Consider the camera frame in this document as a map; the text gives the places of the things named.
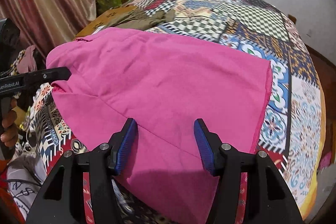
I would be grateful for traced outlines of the person's left hand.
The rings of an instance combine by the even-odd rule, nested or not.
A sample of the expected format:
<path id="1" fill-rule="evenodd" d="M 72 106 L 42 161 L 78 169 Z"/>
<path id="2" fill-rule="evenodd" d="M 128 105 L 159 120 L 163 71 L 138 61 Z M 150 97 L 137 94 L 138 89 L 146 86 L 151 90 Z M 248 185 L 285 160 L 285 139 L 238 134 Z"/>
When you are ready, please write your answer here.
<path id="1" fill-rule="evenodd" d="M 17 113 L 14 110 L 16 106 L 17 101 L 15 98 L 12 98 L 10 102 L 10 110 L 2 120 L 4 133 L 1 135 L 1 141 L 6 147 L 14 147 L 18 140 L 18 129 L 15 124 L 15 121 L 17 120 Z"/>

